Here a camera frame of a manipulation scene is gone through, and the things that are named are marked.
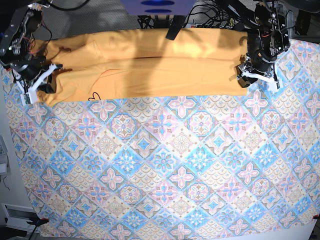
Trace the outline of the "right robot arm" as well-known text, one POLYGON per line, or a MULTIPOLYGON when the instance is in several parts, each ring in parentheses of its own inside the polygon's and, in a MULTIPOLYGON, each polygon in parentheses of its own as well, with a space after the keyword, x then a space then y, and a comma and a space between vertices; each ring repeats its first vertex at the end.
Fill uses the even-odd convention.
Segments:
POLYGON ((13 75, 24 94, 42 91, 54 94, 57 90, 53 72, 60 70, 46 58, 49 40, 36 46, 34 32, 43 27, 43 9, 51 6, 48 0, 27 0, 0 15, 0 64, 13 75))

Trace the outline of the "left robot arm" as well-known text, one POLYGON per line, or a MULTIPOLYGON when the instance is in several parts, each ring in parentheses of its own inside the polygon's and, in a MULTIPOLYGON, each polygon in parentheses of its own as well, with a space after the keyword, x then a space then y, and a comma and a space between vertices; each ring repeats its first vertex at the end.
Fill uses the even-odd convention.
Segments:
POLYGON ((254 11, 257 26, 251 28, 247 39, 247 53, 237 66, 237 81, 247 88, 260 80, 267 83, 267 89, 278 92, 283 86, 277 77, 278 55, 289 50, 290 40, 283 6, 278 3, 258 3, 254 11))

